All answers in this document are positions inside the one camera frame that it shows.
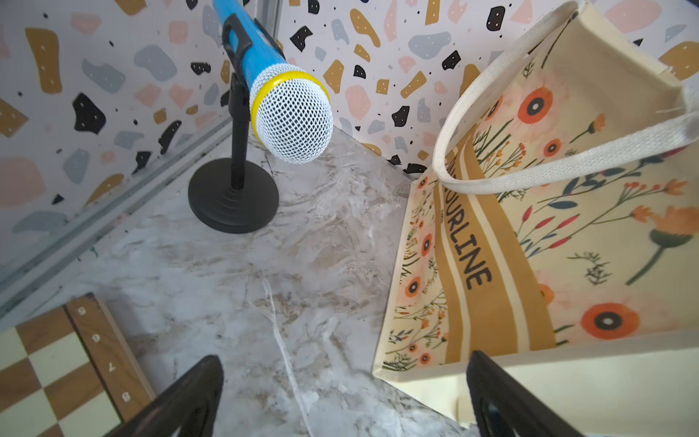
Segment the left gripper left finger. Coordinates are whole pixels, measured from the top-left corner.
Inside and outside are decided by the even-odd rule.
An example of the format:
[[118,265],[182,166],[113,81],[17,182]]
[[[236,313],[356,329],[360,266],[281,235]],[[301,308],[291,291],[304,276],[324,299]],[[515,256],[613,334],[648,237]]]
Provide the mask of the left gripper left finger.
[[224,384],[217,355],[201,359],[112,436],[211,437]]

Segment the cream floral canvas bag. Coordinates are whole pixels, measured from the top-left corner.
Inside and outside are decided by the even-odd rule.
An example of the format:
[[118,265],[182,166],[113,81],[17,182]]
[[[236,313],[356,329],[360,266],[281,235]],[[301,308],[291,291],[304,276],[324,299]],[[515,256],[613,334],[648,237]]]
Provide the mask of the cream floral canvas bag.
[[372,374],[465,427],[483,353],[582,433],[698,433],[698,8],[568,1],[411,185]]

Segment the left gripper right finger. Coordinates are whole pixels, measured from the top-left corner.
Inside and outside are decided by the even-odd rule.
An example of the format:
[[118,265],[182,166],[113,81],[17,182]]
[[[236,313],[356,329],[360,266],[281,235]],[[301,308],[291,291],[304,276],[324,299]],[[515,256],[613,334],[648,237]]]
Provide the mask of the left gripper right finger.
[[466,379],[482,436],[583,436],[482,351],[471,354]]

